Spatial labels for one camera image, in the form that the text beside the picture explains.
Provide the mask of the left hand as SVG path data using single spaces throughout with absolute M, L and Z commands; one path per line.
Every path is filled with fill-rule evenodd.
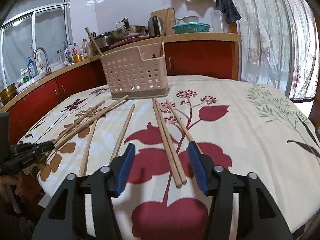
M 24 172 L 20 172 L 18 177 L 4 175 L 1 176 L 1 198 L 5 202 L 9 202 L 9 194 L 7 193 L 5 186 L 14 186 L 15 194 L 21 198 L 30 200 L 33 198 L 33 178 L 26 175 Z

